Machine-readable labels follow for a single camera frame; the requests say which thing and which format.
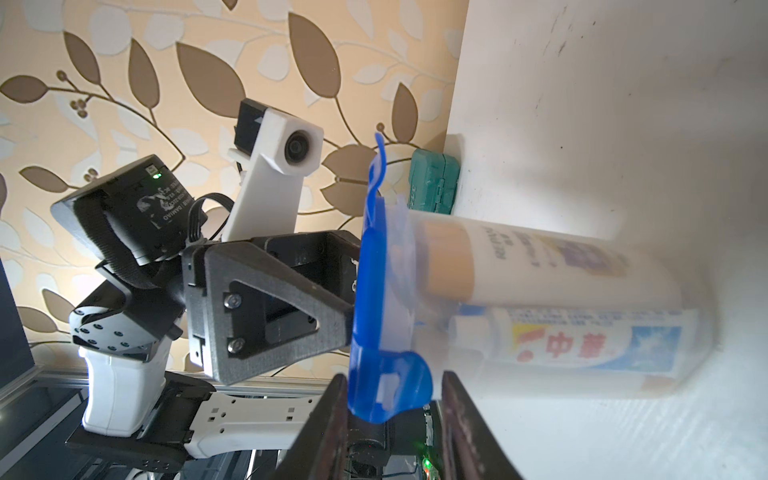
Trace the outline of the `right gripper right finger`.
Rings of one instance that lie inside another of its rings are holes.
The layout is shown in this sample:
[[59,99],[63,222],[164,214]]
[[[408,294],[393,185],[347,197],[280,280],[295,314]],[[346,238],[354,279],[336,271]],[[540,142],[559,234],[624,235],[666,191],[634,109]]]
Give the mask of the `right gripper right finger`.
[[442,377],[443,479],[522,480],[453,371]]

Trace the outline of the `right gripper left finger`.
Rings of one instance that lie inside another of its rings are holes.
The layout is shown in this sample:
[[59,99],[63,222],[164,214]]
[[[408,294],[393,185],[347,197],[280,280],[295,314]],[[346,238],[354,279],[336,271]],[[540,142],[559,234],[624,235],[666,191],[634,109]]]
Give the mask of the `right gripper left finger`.
[[272,474],[279,480],[343,479],[347,461],[348,381],[329,383],[283,461]]

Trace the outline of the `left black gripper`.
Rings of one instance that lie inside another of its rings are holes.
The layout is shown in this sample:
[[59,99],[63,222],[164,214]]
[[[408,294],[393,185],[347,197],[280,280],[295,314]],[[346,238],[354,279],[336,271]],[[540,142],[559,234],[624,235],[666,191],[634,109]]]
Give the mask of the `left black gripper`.
[[350,345],[355,235],[203,241],[184,250],[193,202],[149,155],[52,205],[104,278],[69,315],[76,345],[148,360],[161,341],[181,336],[185,304],[190,362],[226,385]]

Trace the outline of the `blue lid of cup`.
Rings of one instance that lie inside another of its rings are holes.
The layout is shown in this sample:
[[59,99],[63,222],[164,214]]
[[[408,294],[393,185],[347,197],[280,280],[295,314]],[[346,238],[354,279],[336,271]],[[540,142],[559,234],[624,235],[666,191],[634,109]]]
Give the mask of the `blue lid of cup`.
[[407,205],[379,195],[388,160],[386,140],[375,134],[364,200],[349,363],[348,408],[381,424],[432,400],[433,379],[415,351],[416,241]]

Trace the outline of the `clear toiletry cup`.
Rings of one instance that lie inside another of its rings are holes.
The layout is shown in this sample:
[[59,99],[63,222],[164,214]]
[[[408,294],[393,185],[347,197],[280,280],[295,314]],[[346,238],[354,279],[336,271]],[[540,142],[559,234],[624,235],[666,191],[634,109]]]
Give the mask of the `clear toiletry cup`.
[[612,242],[414,211],[386,224],[382,345],[475,394],[648,398],[703,362],[696,289]]

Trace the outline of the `small toothpaste tube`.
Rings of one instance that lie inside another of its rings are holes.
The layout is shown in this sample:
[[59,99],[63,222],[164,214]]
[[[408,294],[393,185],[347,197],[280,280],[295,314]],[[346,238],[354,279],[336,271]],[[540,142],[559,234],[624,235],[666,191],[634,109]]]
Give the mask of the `small toothpaste tube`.
[[699,311],[486,308],[448,324],[451,344],[496,363],[675,377]]

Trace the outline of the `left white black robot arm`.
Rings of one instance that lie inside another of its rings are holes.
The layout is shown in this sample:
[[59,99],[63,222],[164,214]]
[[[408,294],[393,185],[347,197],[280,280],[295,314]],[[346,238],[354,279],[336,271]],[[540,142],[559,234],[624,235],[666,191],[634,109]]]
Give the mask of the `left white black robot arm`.
[[203,235],[204,199],[153,155],[53,204],[104,278],[69,317],[89,387],[70,448],[170,477],[299,427],[311,403],[240,399],[216,384],[351,342],[359,240],[295,231],[317,166],[254,155],[236,199],[211,195],[228,212],[218,241]]

